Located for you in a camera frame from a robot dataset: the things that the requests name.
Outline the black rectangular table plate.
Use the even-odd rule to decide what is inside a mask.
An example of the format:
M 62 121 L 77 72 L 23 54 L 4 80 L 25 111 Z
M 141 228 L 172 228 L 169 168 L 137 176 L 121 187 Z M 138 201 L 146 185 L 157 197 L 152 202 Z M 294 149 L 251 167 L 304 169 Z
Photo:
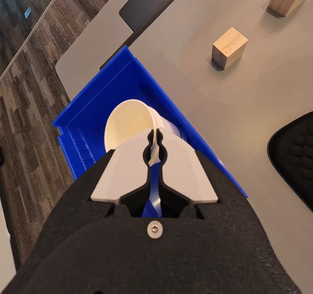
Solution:
M 153 22 L 174 0 L 128 0 L 119 15 L 133 32 Z

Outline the white paper cup green stripe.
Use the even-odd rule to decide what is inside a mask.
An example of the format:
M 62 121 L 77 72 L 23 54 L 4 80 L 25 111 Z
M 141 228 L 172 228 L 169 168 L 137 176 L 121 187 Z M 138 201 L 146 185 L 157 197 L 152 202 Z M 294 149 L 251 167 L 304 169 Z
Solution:
M 183 139 L 185 142 L 187 142 L 187 136 L 186 136 L 185 132 L 182 129 L 179 129 L 176 125 L 174 125 L 173 123 L 171 123 L 167 119 L 161 117 L 159 115 L 159 113 L 155 109 L 153 109 L 153 108 L 151 108 L 149 106 L 147 106 L 147 109 L 152 114 L 152 118 L 154 119 L 156 128 L 163 127 L 166 130 L 168 130 L 171 133 L 173 133 L 174 135 L 176 135 L 176 136 L 180 137 L 181 139 Z
M 130 99 L 120 103 L 110 114 L 105 131 L 104 146 L 106 152 L 116 149 L 121 143 L 142 132 L 154 130 L 151 159 L 149 165 L 159 163 L 159 146 L 156 129 L 164 127 L 162 117 L 157 111 L 140 100 Z

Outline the black textured wrist pad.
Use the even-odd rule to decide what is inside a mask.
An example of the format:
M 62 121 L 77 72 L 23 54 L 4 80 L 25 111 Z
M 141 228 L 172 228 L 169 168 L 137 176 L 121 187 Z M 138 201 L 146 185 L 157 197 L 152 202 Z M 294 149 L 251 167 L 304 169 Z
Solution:
M 276 131 L 267 154 L 279 175 L 313 211 L 313 112 Z

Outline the blue plastic bin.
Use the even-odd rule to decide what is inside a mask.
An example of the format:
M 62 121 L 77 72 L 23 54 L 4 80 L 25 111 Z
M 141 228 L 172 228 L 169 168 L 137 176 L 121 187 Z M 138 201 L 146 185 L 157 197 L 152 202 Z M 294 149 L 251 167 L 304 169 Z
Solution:
M 138 99 L 154 108 L 173 123 L 184 140 L 200 151 L 232 182 L 232 194 L 247 194 L 227 168 L 191 125 L 184 114 L 159 86 L 141 62 L 125 46 L 81 90 L 81 92 L 57 116 L 52 125 L 59 129 L 61 149 L 74 179 L 78 179 L 106 154 L 104 131 L 109 115 L 123 101 Z

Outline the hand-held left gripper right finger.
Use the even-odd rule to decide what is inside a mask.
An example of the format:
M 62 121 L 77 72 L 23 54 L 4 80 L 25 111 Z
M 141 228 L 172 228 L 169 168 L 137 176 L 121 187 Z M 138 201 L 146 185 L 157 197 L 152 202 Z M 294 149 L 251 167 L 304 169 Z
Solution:
M 165 205 L 216 203 L 215 193 L 196 151 L 170 131 L 157 129 L 159 197 Z

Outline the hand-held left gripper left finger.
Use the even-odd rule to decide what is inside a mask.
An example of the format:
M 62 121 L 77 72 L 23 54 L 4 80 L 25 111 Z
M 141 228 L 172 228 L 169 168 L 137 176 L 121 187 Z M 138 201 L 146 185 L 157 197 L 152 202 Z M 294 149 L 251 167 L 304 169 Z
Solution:
M 92 192 L 92 201 L 114 204 L 147 202 L 153 135 L 154 131 L 147 128 L 117 146 Z

